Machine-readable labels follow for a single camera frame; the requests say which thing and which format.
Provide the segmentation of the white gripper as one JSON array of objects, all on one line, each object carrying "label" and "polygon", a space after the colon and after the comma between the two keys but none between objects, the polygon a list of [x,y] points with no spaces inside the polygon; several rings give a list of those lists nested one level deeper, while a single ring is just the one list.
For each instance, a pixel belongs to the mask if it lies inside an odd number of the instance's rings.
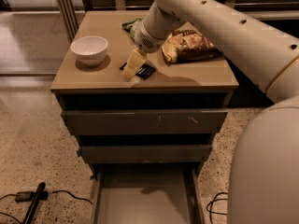
[{"label": "white gripper", "polygon": [[135,32],[135,44],[139,49],[132,51],[127,61],[127,68],[139,68],[147,60],[146,53],[157,51],[163,42],[164,30],[156,22],[142,21]]}]

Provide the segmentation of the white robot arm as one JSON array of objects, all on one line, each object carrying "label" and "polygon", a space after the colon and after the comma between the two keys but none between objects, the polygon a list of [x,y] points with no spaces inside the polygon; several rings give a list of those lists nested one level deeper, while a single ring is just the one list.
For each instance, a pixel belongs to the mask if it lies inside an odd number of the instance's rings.
[{"label": "white robot arm", "polygon": [[227,224],[299,224],[298,39],[215,0],[154,0],[135,44],[152,53],[184,22],[273,101],[235,145]]}]

